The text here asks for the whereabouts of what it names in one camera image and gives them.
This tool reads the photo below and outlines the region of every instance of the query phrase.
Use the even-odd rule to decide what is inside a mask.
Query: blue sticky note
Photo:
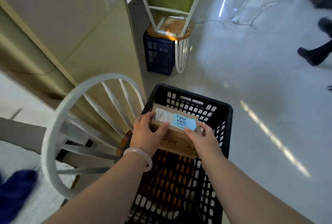
[[[184,117],[182,115],[178,115],[178,114],[173,115],[171,125],[175,126],[177,128],[180,128],[180,129],[184,129],[186,127],[188,127],[191,130],[196,129],[195,119],[190,119],[190,118]]]

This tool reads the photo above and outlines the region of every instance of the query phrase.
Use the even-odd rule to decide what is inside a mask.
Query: blue garment
[[[34,170],[14,172],[4,183],[0,175],[0,224],[8,224],[15,219],[36,181],[37,172]]]

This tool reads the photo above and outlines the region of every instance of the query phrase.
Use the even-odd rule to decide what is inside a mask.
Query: person
[[[130,143],[130,147],[143,150],[149,157],[157,151],[169,127],[166,122],[152,132],[149,122],[154,115],[149,112],[135,120]],[[226,159],[220,151],[214,131],[204,123],[200,122],[200,126],[205,130],[203,136],[189,128],[185,128],[185,133],[193,141],[231,224],[312,223]],[[44,223],[124,223],[147,164],[146,158],[140,153],[127,153]]]
[[[323,17],[319,20],[318,27],[321,31],[327,33],[327,35],[332,38],[332,20],[327,17]],[[331,52],[332,40],[313,50],[307,50],[303,47],[297,50],[297,53],[307,60],[307,62],[312,66],[317,66],[324,62]]]

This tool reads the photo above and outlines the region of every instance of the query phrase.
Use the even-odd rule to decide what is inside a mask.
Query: glossy floor
[[[288,0],[265,6],[256,29],[229,21],[238,8],[240,22],[250,24],[271,1],[200,0],[187,66],[169,77],[146,71],[142,34],[149,19],[136,2],[130,11],[146,93],[166,83],[229,103],[230,160],[312,221],[330,223],[332,59],[312,67],[297,48],[328,42],[317,22],[332,11]]]

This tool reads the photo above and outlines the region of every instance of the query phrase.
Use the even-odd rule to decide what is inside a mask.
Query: black shoe
[[[318,22],[318,27],[324,33],[327,33],[332,38],[332,20],[327,17],[323,17]]]
[[[302,56],[311,66],[317,66],[324,62],[329,54],[317,54],[315,50],[306,50],[305,48],[299,48],[297,53]]]

